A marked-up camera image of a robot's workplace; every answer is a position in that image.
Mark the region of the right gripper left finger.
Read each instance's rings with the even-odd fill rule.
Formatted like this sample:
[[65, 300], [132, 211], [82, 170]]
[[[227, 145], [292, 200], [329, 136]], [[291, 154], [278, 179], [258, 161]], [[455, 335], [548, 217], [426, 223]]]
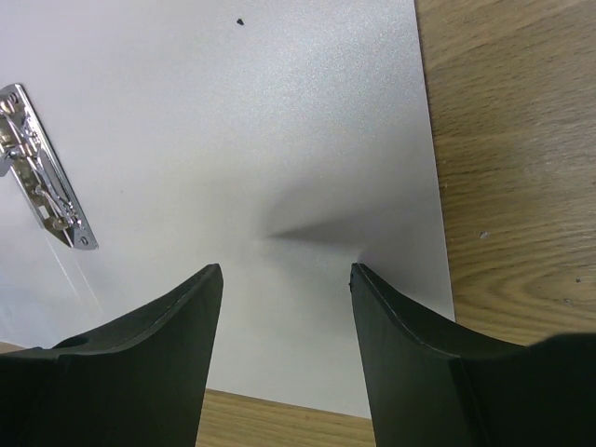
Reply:
[[2, 444], [194, 445], [223, 288], [210, 264], [98, 328], [3, 354]]

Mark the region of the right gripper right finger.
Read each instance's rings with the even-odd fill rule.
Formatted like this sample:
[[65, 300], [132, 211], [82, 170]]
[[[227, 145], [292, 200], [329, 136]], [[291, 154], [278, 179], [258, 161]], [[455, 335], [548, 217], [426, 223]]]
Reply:
[[354, 264], [350, 291], [379, 446], [591, 446], [595, 337], [515, 345], [461, 326]]

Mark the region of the metal folder clip mechanism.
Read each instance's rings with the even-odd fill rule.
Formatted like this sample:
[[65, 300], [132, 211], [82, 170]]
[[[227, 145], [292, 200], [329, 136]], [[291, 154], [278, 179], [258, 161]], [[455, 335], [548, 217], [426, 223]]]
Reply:
[[1, 175], [12, 173], [39, 225], [74, 250], [99, 248], [73, 187], [20, 84], [1, 89]]

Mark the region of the tan paper folder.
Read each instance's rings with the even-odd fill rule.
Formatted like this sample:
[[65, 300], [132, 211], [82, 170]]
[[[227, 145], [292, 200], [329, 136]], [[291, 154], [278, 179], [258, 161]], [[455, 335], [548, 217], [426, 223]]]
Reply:
[[452, 318], [411, 1], [5, 1], [22, 84], [98, 241], [1, 180], [1, 339], [50, 347], [223, 271], [209, 387], [368, 416], [355, 262]]

